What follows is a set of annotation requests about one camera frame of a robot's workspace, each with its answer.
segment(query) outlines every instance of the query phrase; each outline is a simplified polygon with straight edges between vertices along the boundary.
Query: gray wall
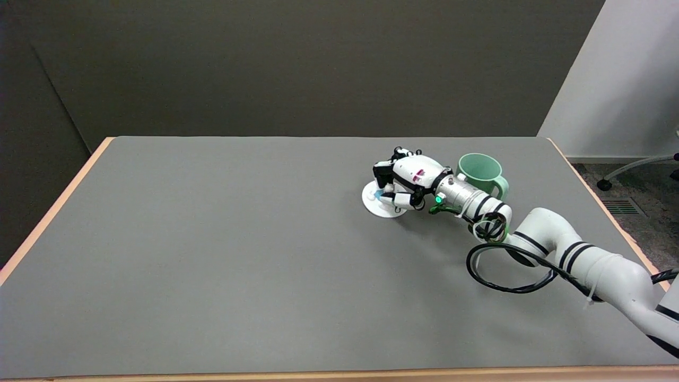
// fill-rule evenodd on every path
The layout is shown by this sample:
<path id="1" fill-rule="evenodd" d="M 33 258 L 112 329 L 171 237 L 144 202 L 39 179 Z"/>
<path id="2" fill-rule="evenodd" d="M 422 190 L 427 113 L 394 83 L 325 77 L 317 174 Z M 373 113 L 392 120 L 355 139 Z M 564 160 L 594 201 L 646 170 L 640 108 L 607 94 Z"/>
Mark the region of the gray wall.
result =
<path id="1" fill-rule="evenodd" d="M 0 267 L 89 154 L 16 19 L 0 5 Z"/>
<path id="2" fill-rule="evenodd" d="M 603 0 L 23 0 L 110 135 L 535 136 Z"/>
<path id="3" fill-rule="evenodd" d="M 679 152 L 679 0 L 609 1 L 540 135 L 579 162 Z"/>

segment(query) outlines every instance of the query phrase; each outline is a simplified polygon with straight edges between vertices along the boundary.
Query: floor vent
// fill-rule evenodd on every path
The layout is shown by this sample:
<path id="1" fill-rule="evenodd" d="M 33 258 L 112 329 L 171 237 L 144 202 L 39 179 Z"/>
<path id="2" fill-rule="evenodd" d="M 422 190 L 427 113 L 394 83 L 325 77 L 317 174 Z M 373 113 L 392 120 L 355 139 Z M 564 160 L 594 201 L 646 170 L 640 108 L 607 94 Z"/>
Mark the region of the floor vent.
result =
<path id="1" fill-rule="evenodd" d="M 646 217 L 646 214 L 632 198 L 601 198 L 601 201 L 613 215 L 641 215 Z"/>

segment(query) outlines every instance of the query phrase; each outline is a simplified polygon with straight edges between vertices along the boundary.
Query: green mug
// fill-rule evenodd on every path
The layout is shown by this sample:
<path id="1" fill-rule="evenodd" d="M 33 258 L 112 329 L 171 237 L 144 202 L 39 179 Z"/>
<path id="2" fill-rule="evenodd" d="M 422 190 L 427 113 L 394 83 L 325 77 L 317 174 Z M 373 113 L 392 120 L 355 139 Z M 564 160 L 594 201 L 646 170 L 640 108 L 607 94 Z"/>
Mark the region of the green mug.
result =
<path id="1" fill-rule="evenodd" d="M 507 197 L 509 183 L 502 177 L 502 166 L 495 158 L 476 152 L 465 154 L 458 161 L 456 175 L 461 173 L 466 176 L 467 183 L 479 190 L 493 195 L 493 190 L 497 189 L 496 198 L 503 201 Z"/>

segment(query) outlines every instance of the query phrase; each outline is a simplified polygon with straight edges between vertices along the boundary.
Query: carpet floor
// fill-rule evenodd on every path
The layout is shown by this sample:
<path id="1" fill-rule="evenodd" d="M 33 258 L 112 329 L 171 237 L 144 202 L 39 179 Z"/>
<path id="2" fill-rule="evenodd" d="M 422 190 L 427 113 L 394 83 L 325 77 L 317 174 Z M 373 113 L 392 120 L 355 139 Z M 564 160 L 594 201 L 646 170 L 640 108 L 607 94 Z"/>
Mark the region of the carpet floor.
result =
<path id="1" fill-rule="evenodd" d="M 611 180 L 601 191 L 596 182 L 619 164 L 574 164 L 599 197 L 631 198 L 645 215 L 613 215 L 661 271 L 679 266 L 679 181 L 669 177 L 677 164 L 648 164 Z"/>

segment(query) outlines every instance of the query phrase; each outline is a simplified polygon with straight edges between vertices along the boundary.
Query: chair wheel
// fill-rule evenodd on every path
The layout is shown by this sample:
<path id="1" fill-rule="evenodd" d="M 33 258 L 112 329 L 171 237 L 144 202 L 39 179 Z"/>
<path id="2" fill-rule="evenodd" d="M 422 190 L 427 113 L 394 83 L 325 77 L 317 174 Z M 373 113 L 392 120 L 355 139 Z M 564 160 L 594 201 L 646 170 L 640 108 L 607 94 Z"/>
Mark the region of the chair wheel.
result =
<path id="1" fill-rule="evenodd" d="M 601 191 L 608 191 L 611 187 L 613 187 L 613 185 L 605 179 L 601 179 L 600 181 L 596 182 L 596 186 Z"/>

